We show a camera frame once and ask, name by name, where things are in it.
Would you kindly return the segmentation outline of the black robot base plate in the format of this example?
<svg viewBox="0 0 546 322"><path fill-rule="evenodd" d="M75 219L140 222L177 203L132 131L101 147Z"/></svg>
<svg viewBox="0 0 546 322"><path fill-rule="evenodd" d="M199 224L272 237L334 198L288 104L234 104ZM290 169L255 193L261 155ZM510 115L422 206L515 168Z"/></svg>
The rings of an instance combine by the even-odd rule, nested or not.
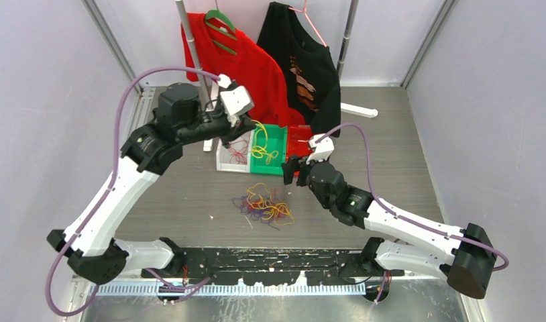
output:
<svg viewBox="0 0 546 322"><path fill-rule="evenodd" d="M300 277L307 286L360 283L380 278L362 267L359 250L299 248L184 248L178 268L171 273L157 270L162 278L187 278L191 283L210 278L214 285L279 286L296 284Z"/></svg>

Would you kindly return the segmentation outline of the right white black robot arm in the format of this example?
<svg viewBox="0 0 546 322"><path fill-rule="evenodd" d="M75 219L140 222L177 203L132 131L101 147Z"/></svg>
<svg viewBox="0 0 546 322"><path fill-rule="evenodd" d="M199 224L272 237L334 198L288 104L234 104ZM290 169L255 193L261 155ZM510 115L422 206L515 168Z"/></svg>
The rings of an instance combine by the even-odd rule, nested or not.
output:
<svg viewBox="0 0 546 322"><path fill-rule="evenodd" d="M371 237L360 254L363 271L375 276L392 270L440 278L474 299L486 296L498 255L485 229L430 221L354 187L328 161L291 156L282 164L285 184L306 186L322 208L340 223L394 236Z"/></svg>

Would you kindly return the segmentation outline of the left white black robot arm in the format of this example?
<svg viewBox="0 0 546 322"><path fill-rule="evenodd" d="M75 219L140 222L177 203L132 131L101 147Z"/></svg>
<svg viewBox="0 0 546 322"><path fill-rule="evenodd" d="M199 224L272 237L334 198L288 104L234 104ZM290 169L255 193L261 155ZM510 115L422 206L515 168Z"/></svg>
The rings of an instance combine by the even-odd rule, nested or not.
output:
<svg viewBox="0 0 546 322"><path fill-rule="evenodd" d="M254 102L242 85L217 89L206 105L188 83L174 83L159 94L153 117L135 129L116 158L117 168L80 217L66 229L52 230L50 245L62 252L73 272L98 285L121 273L145 270L147 275L177 277L186 256L167 237L124 241L115 232L138 199L183 155L186 145L219 138L224 146L253 130Z"/></svg>

